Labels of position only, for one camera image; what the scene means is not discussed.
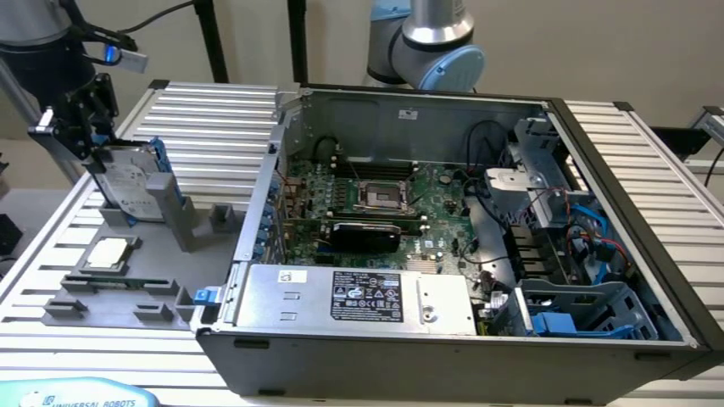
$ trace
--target warning label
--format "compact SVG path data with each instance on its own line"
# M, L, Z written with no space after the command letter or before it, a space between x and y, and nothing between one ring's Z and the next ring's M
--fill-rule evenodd
M337 321L403 322L399 274L335 271L331 313Z

